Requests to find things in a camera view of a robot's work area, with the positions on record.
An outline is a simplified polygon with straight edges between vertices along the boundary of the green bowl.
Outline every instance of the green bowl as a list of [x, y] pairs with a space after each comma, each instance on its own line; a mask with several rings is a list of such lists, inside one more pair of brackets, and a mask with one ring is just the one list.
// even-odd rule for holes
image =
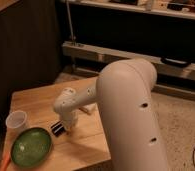
[[51, 137], [45, 129], [30, 128], [22, 132], [13, 143], [11, 160], [22, 168], [38, 166], [50, 152], [51, 146]]

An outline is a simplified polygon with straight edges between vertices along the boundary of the screw hole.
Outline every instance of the screw hole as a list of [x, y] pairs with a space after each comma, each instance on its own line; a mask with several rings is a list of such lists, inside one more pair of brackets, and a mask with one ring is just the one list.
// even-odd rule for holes
[[141, 108], [146, 108], [148, 107], [148, 103], [143, 103], [142, 105], [140, 105]]
[[149, 145], [154, 145], [155, 143], [157, 142], [157, 138], [152, 138], [150, 141], [149, 141]]

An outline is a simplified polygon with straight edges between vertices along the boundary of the orange object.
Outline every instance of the orange object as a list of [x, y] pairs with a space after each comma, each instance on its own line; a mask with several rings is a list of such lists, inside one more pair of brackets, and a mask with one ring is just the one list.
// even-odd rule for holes
[[6, 153], [3, 156], [0, 164], [0, 171], [6, 171], [9, 163], [10, 163], [10, 152]]

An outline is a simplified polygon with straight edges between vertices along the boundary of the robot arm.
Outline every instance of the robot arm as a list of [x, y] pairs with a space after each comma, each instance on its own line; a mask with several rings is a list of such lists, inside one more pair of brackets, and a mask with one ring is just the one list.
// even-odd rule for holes
[[114, 62], [85, 91], [56, 100], [54, 110], [70, 128], [74, 125], [70, 121], [76, 120], [72, 110], [96, 101], [115, 170], [168, 171], [151, 105], [156, 78], [155, 68], [146, 60]]

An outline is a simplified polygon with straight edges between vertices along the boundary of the white cup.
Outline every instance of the white cup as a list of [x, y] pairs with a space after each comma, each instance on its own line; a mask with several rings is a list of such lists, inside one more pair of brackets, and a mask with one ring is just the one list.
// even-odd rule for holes
[[21, 132], [28, 128], [27, 113], [21, 110], [10, 113], [6, 118], [6, 126], [11, 138], [16, 138]]

